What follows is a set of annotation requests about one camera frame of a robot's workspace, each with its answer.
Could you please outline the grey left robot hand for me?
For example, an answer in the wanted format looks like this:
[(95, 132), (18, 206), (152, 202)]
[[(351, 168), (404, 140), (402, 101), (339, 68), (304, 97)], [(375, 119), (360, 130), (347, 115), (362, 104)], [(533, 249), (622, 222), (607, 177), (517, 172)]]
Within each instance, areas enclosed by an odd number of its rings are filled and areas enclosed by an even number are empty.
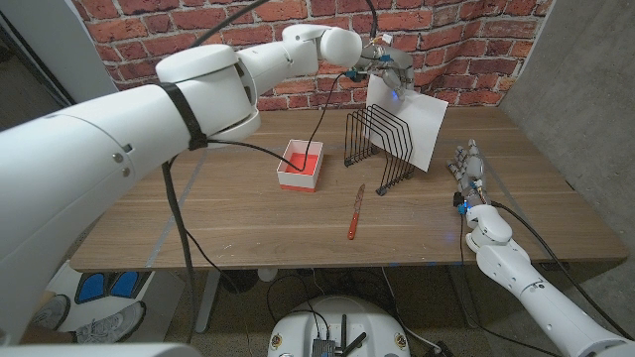
[(414, 89), (413, 58), (399, 49), (368, 44), (354, 68), (382, 78), (400, 101), (404, 100), (407, 90)]

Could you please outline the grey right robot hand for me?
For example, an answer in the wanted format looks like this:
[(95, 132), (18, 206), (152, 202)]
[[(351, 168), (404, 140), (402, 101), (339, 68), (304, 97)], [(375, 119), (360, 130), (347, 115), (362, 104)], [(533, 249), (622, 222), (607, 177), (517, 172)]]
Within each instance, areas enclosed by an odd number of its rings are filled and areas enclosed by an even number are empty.
[(491, 204), (485, 186), (484, 162), (473, 139), (468, 141), (466, 148), (458, 146), (454, 159), (447, 161), (446, 166), (457, 181), (452, 205), (460, 214), (465, 214), (476, 205)]

